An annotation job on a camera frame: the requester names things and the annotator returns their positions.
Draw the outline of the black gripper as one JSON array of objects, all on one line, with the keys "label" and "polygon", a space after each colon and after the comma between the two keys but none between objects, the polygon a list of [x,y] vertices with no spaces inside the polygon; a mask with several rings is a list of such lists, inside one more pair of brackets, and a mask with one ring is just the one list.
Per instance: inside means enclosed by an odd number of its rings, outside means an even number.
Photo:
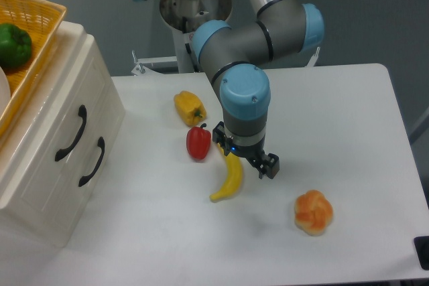
[{"label": "black gripper", "polygon": [[264,151],[265,136],[233,137],[225,134],[225,124],[220,121],[212,130],[212,141],[221,146],[224,156],[232,153],[251,165],[258,165],[259,179],[265,176],[273,179],[279,171],[279,157]]}]

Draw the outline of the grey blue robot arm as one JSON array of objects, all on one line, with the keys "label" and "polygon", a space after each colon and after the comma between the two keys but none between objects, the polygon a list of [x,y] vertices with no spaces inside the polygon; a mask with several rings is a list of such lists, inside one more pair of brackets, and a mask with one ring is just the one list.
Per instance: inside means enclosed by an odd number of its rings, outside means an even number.
[{"label": "grey blue robot arm", "polygon": [[213,141],[246,159],[260,177],[273,178],[280,161],[263,149],[271,90],[261,65],[318,48],[324,20],[315,5],[299,0],[250,2],[256,20],[240,28],[228,24],[231,0],[161,0],[160,13],[180,33],[179,68],[204,72],[222,106]]}]

